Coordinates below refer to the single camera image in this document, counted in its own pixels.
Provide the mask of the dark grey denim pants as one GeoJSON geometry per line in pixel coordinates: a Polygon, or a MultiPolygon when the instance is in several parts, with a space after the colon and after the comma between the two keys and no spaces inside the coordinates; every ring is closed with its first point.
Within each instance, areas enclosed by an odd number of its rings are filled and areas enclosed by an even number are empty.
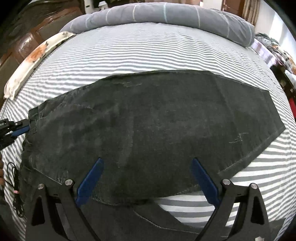
{"type": "Polygon", "coordinates": [[[21,197],[27,217],[37,185],[54,199],[67,179],[101,240],[194,240],[200,230],[156,198],[200,190],[199,160],[219,185],[247,167],[285,125],[267,90],[207,71],[114,75],[29,111],[21,197]]]}

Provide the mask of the white floral pillow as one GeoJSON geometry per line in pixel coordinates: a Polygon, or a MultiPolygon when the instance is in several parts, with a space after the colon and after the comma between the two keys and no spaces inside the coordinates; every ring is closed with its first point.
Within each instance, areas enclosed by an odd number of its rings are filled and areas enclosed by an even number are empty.
{"type": "Polygon", "coordinates": [[[14,71],[4,86],[4,99],[14,100],[39,65],[64,42],[76,36],[63,31],[51,36],[30,53],[14,71]]]}

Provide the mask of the grey white striped bed sheet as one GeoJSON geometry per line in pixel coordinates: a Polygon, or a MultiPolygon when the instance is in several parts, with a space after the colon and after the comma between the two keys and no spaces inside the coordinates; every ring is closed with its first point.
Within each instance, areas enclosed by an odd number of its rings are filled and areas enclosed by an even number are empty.
{"type": "Polygon", "coordinates": [[[276,77],[250,47],[176,25],[138,23],[93,29],[55,49],[16,99],[5,101],[1,118],[22,120],[47,99],[109,75],[177,69],[210,71],[270,92],[285,130],[233,182],[259,186],[272,224],[271,238],[279,240],[295,216],[295,120],[276,77]]]}

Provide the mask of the dark wooden headboard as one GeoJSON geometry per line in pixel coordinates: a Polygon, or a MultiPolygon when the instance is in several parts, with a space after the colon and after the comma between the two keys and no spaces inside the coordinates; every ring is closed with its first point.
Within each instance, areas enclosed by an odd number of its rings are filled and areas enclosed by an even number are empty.
{"type": "Polygon", "coordinates": [[[1,1],[1,104],[4,86],[22,61],[84,13],[84,1],[1,1]]]}

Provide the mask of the cluttered side bed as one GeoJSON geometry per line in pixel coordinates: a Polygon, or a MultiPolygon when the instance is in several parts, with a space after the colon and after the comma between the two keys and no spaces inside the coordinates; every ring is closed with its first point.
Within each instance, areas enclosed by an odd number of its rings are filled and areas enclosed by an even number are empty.
{"type": "Polygon", "coordinates": [[[278,42],[263,33],[256,33],[251,46],[264,60],[287,96],[292,114],[295,115],[295,62],[278,42]]]}

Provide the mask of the grey rolled duvet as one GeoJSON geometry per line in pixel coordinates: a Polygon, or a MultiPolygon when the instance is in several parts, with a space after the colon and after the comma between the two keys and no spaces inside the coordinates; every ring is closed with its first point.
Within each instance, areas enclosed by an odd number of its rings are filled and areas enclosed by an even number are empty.
{"type": "Polygon", "coordinates": [[[243,18],[190,4],[135,3],[114,6],[71,20],[61,31],[75,34],[105,26],[134,23],[162,23],[200,29],[228,39],[243,47],[254,42],[254,26],[243,18]]]}

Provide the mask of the pink patterned curtain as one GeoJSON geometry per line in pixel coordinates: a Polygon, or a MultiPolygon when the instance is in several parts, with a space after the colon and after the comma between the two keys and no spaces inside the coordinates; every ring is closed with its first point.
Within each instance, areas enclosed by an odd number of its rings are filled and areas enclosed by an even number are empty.
{"type": "Polygon", "coordinates": [[[260,9],[260,0],[245,0],[242,18],[252,25],[256,25],[260,9]]]}

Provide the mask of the brown wooden door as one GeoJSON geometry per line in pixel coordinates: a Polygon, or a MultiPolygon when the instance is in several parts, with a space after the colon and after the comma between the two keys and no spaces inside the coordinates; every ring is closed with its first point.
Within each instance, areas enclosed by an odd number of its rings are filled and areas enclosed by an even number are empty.
{"type": "Polygon", "coordinates": [[[242,16],[245,0],[223,0],[222,11],[242,16]]]}

